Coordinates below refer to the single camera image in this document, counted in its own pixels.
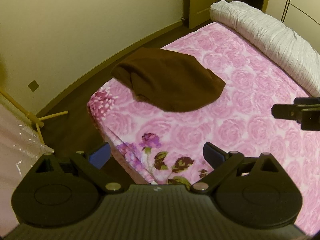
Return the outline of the brown knit sweater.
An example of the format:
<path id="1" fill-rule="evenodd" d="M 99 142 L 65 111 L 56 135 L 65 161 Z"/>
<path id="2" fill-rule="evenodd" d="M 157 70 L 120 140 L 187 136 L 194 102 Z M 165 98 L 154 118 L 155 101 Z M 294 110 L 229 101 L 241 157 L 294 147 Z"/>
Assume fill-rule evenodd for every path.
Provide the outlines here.
<path id="1" fill-rule="evenodd" d="M 167 112 L 198 110 L 216 101 L 226 85 L 194 56 L 160 48 L 140 48 L 112 76 L 139 100 Z"/>

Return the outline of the white rolled quilt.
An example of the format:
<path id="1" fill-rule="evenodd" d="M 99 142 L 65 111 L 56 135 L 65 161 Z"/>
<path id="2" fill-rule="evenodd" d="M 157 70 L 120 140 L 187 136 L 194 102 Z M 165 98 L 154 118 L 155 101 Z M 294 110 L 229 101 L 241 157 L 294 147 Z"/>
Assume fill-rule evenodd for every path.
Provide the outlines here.
<path id="1" fill-rule="evenodd" d="M 319 53 L 283 22 L 244 2 L 220 0 L 210 18 L 243 36 L 311 96 L 319 97 Z"/>

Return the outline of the grey wall socket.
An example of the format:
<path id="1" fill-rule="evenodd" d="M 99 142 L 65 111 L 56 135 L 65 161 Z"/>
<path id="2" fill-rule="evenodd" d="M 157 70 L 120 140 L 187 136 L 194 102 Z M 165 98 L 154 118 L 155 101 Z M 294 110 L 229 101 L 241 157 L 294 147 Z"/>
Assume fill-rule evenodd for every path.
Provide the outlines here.
<path id="1" fill-rule="evenodd" d="M 32 92 L 35 92 L 35 90 L 37 90 L 40 87 L 40 85 L 37 83 L 36 80 L 33 80 L 31 81 L 31 83 L 29 83 L 28 87 Z"/>

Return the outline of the wooden rack stand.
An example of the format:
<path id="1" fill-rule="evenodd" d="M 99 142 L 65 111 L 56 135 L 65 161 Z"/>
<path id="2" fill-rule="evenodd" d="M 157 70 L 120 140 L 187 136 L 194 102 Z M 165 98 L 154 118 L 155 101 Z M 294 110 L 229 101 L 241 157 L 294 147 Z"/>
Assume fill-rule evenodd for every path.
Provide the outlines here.
<path id="1" fill-rule="evenodd" d="M 44 120 L 52 119 L 58 116 L 67 115 L 69 111 L 63 111 L 47 116 L 43 116 L 38 118 L 30 111 L 26 110 L 22 105 L 20 105 L 12 96 L 10 96 L 7 92 L 1 89 L 1 95 L 3 95 L 12 105 L 14 105 L 20 112 L 24 114 L 24 116 L 29 119 L 36 127 L 37 133 L 39 135 L 40 142 L 44 144 L 43 136 L 41 133 L 41 128 L 44 126 Z"/>

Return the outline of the cream wardrobe with drawers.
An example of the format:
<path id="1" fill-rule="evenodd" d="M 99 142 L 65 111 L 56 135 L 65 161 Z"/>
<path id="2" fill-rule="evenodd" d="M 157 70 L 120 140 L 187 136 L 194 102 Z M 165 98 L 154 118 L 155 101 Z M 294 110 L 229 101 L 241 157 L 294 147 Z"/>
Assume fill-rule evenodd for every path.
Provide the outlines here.
<path id="1" fill-rule="evenodd" d="M 319 42 L 319 0 L 265 0 L 263 12 L 310 43 Z"/>

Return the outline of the pink floral bed blanket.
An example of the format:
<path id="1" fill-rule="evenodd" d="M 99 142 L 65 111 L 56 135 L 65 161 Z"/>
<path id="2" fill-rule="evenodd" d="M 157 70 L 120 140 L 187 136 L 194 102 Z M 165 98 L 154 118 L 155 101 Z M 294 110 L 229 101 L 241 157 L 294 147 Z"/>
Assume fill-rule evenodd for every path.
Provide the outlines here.
<path id="1" fill-rule="evenodd" d="M 112 79 L 90 98 L 87 109 L 112 154 L 139 184 L 193 184 L 212 168 L 205 143 L 247 157 L 274 155 L 303 195 L 296 224 L 319 231 L 319 133 L 275 119 L 271 108 L 306 92 L 235 31 L 211 23 L 165 46 L 193 55 L 226 82 L 212 104 L 186 113 L 164 112 L 139 102 Z"/>

